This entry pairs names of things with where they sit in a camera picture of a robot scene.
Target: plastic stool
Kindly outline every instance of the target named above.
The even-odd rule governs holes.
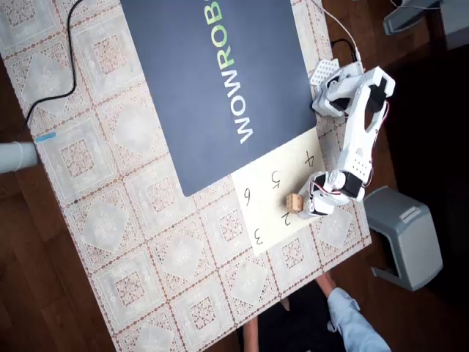
[[[370,229],[388,239],[397,270],[396,276],[372,268],[373,274],[411,291],[430,282],[443,261],[429,208],[387,186],[373,191],[363,203]]]

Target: blue tape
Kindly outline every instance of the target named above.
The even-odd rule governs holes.
[[[54,138],[56,136],[55,132],[50,132],[45,134],[44,136],[37,137],[34,141],[36,143],[47,141],[48,139]]]

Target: small wooden cube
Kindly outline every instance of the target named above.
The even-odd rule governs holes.
[[[303,211],[303,197],[298,194],[289,194],[287,196],[287,211],[293,214]]]

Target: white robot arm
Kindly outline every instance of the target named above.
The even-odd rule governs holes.
[[[372,173],[372,149],[389,110],[386,98],[394,92],[394,80],[379,67],[364,73],[361,62],[343,68],[336,64],[336,70],[332,68],[334,63],[336,60],[323,60],[316,67],[311,82],[317,83],[319,94],[312,107],[322,116],[348,115],[344,146],[334,170],[312,174],[300,190],[300,197],[287,198],[288,210],[301,218],[326,216],[337,205],[363,199]],[[366,129],[365,110],[373,113]]]

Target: patterned tablecloth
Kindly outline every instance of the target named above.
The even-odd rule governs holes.
[[[74,1],[0,2],[1,56],[25,113],[71,87]],[[332,56],[325,18],[292,6],[311,72]],[[340,246],[318,238],[326,218],[253,256],[230,177],[182,195],[119,2],[85,0],[72,24],[77,90],[36,108],[30,128],[56,132],[37,149],[116,349],[204,349],[371,243],[363,205],[350,203]],[[344,121],[317,128],[332,168]]]

